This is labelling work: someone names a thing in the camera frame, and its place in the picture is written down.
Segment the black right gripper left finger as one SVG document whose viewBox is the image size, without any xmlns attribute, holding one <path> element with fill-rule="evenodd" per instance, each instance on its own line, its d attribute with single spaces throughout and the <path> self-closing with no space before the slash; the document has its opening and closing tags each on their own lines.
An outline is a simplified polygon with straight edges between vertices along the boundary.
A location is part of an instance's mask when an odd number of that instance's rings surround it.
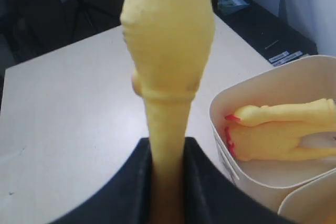
<svg viewBox="0 0 336 224">
<path fill-rule="evenodd" d="M 98 192 L 54 223 L 149 223 L 151 168 L 149 139 L 142 138 Z"/>
</svg>

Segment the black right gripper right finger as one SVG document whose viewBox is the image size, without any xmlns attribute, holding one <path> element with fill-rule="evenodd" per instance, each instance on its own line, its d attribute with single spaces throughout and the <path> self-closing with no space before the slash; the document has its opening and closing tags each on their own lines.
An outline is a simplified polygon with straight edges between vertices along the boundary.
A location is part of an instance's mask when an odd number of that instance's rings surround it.
<svg viewBox="0 0 336 224">
<path fill-rule="evenodd" d="M 186 223 L 282 223 L 234 186 L 192 137 L 184 146 L 184 213 Z"/>
</svg>

